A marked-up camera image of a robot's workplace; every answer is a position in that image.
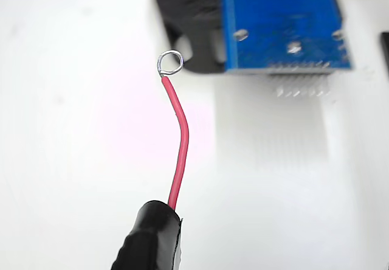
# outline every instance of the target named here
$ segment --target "black plastic bracket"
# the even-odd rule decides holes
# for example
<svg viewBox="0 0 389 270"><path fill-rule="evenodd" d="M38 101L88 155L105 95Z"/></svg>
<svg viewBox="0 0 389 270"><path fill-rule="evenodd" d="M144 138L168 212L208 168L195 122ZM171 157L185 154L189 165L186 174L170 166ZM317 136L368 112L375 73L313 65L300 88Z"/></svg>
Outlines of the black plastic bracket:
<svg viewBox="0 0 389 270"><path fill-rule="evenodd" d="M220 0L157 0L160 14L172 49L185 35L193 56L184 68L192 72L211 74L224 72L224 63L216 59L212 33L221 30Z"/></svg>

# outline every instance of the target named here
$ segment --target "white background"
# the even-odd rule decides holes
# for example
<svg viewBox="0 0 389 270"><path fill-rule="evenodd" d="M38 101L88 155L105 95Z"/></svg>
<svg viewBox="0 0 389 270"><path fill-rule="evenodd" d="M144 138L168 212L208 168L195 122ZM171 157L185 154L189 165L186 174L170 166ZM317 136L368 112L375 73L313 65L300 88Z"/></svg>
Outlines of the white background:
<svg viewBox="0 0 389 270"><path fill-rule="evenodd" d="M330 95L172 78L190 124L183 270L384 270L389 0L340 0L355 70ZM0 268L110 269L179 146L154 0L0 0Z"/></svg>

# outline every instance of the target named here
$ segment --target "screw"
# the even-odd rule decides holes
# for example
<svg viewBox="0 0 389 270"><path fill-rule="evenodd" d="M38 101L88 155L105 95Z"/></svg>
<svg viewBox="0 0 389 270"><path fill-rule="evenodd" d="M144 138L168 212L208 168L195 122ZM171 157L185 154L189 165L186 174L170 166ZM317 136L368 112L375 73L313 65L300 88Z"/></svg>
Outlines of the screw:
<svg viewBox="0 0 389 270"><path fill-rule="evenodd" d="M334 38L335 41L341 41L343 40L343 32L342 30L335 31L332 33L332 37Z"/></svg>
<svg viewBox="0 0 389 270"><path fill-rule="evenodd" d="M302 49L301 42L299 41L293 41L287 45L287 52L289 54L297 54L301 52Z"/></svg>
<svg viewBox="0 0 389 270"><path fill-rule="evenodd" d="M249 31L247 31L246 29L240 29L238 31L236 31L234 34L233 34L234 38L241 42L245 39L247 39L247 37L249 36Z"/></svg>

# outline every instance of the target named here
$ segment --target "blue circuit board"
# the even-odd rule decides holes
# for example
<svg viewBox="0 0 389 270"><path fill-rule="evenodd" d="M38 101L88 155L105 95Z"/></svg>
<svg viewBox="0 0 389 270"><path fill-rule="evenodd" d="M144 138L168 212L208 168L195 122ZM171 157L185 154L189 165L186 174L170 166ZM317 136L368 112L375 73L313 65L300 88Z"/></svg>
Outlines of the blue circuit board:
<svg viewBox="0 0 389 270"><path fill-rule="evenodd" d="M336 0L223 0L223 21L228 71L351 68Z"/></svg>

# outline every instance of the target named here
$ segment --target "red wire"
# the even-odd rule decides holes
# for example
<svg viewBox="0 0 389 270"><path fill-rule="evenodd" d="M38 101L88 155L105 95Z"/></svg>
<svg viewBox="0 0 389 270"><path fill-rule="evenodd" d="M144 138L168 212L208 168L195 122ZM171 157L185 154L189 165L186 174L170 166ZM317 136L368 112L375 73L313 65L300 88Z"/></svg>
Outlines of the red wire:
<svg viewBox="0 0 389 270"><path fill-rule="evenodd" d="M187 161L187 153L189 146L189 127L187 118L185 117L184 110L181 107L180 101L178 100L176 91L173 88L168 77L162 77L162 84L164 85L170 102L173 106L174 111L176 112L178 123L180 124L181 129L181 143L180 149L178 152L176 173L174 174L173 183L171 185L168 205L176 210L176 204L178 199L178 194L180 192L182 178L184 177L185 163Z"/></svg>

